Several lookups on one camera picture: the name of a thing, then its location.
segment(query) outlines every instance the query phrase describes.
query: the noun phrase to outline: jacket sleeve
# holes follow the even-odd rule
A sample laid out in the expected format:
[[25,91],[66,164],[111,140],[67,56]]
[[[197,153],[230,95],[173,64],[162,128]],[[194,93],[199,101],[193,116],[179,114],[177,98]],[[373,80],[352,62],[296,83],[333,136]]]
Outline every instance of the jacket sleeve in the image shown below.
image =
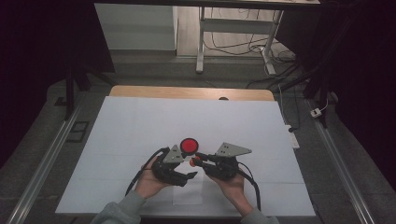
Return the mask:
[[140,209],[145,202],[146,199],[131,190],[121,202],[108,203],[91,224],[140,223]]
[[279,224],[276,217],[265,217],[259,209],[254,210],[241,219],[242,224]]

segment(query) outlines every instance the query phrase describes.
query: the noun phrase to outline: red circular object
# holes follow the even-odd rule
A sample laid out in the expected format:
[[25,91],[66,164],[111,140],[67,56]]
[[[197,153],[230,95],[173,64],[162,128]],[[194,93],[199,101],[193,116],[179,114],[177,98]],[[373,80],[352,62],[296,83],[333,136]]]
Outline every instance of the red circular object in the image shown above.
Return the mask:
[[181,141],[180,149],[183,152],[192,155],[194,152],[198,150],[198,142],[193,138],[186,138],[183,141]]

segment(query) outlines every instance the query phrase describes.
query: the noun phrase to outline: white paper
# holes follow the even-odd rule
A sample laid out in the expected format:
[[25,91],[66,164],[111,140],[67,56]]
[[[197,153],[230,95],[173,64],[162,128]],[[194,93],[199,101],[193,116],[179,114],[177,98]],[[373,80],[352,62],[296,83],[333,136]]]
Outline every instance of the white paper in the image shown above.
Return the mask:
[[204,171],[199,167],[191,167],[189,162],[182,162],[175,171],[182,174],[198,172],[198,174],[187,182],[184,187],[173,187],[173,205],[176,204],[202,204],[202,186],[204,182]]
[[[133,97],[105,99],[56,213],[99,213],[107,203],[119,202],[156,150],[187,137],[196,139],[203,153],[214,154],[223,142],[251,149],[237,159],[258,182],[266,216],[314,215],[277,102]],[[186,187],[163,189],[148,199],[141,214],[239,217],[203,172]],[[255,204],[248,182],[245,192]]]

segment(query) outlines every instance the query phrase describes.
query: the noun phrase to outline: table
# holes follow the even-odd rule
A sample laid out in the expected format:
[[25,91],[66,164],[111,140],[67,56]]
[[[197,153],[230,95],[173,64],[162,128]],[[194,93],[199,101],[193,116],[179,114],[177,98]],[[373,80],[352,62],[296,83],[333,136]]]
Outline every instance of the table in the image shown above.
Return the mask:
[[[289,3],[288,0],[273,0],[270,2]],[[318,0],[299,0],[294,4],[319,4]],[[204,72],[204,32],[217,33],[235,33],[235,34],[256,34],[268,35],[265,47],[260,47],[264,59],[264,69],[267,69],[268,75],[276,74],[269,52],[274,41],[277,27],[280,23],[283,10],[276,10],[272,21],[243,21],[205,18],[205,8],[201,7],[200,13],[200,34],[197,53],[196,73]]]
[[[195,138],[205,154],[215,153],[223,142],[251,149],[237,159],[249,167],[265,195],[265,215],[315,215],[271,92],[135,86],[116,86],[105,99],[56,213],[98,213],[118,202],[142,161],[186,137]],[[177,169],[198,175],[183,188],[166,188],[150,198],[142,216],[239,217],[201,168],[183,162]],[[245,193],[254,204],[248,183]]]

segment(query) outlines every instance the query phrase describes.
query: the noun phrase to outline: black cable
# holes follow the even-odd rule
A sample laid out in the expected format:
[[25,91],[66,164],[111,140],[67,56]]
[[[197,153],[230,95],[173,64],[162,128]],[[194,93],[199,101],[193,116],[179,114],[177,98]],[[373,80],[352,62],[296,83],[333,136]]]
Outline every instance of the black cable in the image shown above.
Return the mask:
[[[292,64],[291,66],[289,66],[288,68],[286,68],[283,72],[279,73],[278,76],[285,75],[285,74],[286,74],[293,66],[295,66],[295,65],[297,65],[297,63],[294,63],[294,64]],[[287,73],[284,77],[290,75],[292,72],[295,71],[295,69],[293,69],[292,71],[290,71],[289,73]],[[263,82],[263,81],[270,80],[270,79],[274,79],[274,78],[276,78],[276,77],[265,77],[265,78],[263,78],[263,79],[252,80],[252,81],[250,81],[250,82],[246,85],[245,89],[248,89],[249,86],[250,86],[251,84],[253,84],[253,83]]]
[[301,120],[300,120],[300,108],[298,106],[297,103],[297,96],[296,96],[296,87],[293,87],[293,92],[294,92],[294,103],[296,104],[296,108],[297,108],[297,120],[298,120],[298,126],[297,128],[293,128],[294,130],[297,130],[301,127]]
[[[212,49],[212,48],[210,48],[210,47],[207,46],[207,44],[205,43],[205,41],[203,41],[203,42],[204,42],[204,45],[205,45],[205,47],[206,47],[207,49]],[[248,53],[250,53],[251,51],[253,51],[253,49],[252,49],[252,50],[247,51],[247,52],[232,53],[232,52],[229,52],[229,51],[226,51],[226,50],[222,50],[222,49],[212,49],[212,50],[217,50],[217,51],[224,52],[224,53],[228,53],[228,54],[232,54],[232,55],[243,55],[243,54],[248,54]]]
[[276,62],[276,63],[294,63],[294,62],[296,62],[296,59],[291,59],[291,58],[285,58],[285,59],[283,59],[282,57],[280,57],[280,54],[281,53],[284,53],[284,52],[291,52],[291,50],[289,50],[289,49],[286,49],[286,50],[282,50],[282,51],[280,51],[278,54],[277,54],[277,56],[275,56],[274,55],[274,52],[270,49],[270,52],[271,52],[271,54],[272,54],[272,59],[274,60],[274,62]]
[[210,86],[212,86],[212,87],[214,87],[214,88],[217,88],[217,86],[215,85],[215,84],[213,84],[213,83],[211,83],[211,82],[209,82],[209,81],[204,81],[204,83],[207,83],[207,84],[209,84]]
[[254,179],[253,174],[251,173],[250,169],[244,163],[242,163],[240,161],[238,163],[245,166],[245,168],[247,168],[248,172],[250,173],[251,178]]
[[275,84],[281,82],[284,78],[288,77],[289,75],[291,75],[291,73],[293,73],[295,70],[297,70],[297,68],[300,67],[299,63],[294,63],[292,66],[294,66],[286,75],[284,75],[283,77],[280,77],[278,80],[276,80],[275,82],[271,83],[268,87],[267,90],[269,90],[272,86],[274,86]]
[[166,150],[167,150],[167,147],[164,147],[164,148],[158,149],[156,152],[154,152],[154,154],[152,154],[152,156],[148,159],[148,161],[146,161],[146,163],[142,166],[142,168],[139,170],[139,172],[137,172],[134,179],[132,179],[131,184],[129,184],[128,189],[126,190],[125,196],[129,193],[129,191],[132,189],[132,187],[137,182],[139,177],[143,174],[143,171],[146,170],[146,167],[149,165],[150,161],[152,159],[154,159],[154,157],[156,157],[160,152],[164,153]]
[[[260,10],[257,11],[256,21],[259,19],[259,15],[260,15]],[[251,35],[250,42],[249,42],[249,44],[247,45],[247,48],[248,48],[248,49],[251,49],[251,48],[250,48],[250,44],[251,44],[251,41],[253,40],[253,36],[254,36],[254,34]]]
[[253,186],[254,190],[256,191],[257,208],[261,211],[262,210],[262,200],[260,198],[260,189],[259,189],[259,186],[257,185],[256,181],[254,181],[254,179],[252,177],[245,174],[245,172],[243,172],[241,170],[236,170],[236,172],[239,175],[243,176],[246,180],[248,180],[248,182],[250,182],[250,184]]
[[243,45],[246,45],[246,44],[249,44],[249,43],[260,42],[260,41],[267,40],[267,39],[268,39],[268,38],[263,38],[263,39],[253,40],[253,41],[251,41],[251,42],[250,42],[250,41],[249,41],[249,42],[245,42],[245,43],[242,43],[242,44],[227,45],[227,46],[217,46],[217,45],[215,44],[215,40],[214,40],[213,32],[212,32],[212,42],[213,42],[213,46],[215,46],[215,48],[217,48],[217,49],[234,48],[234,47],[243,46]]

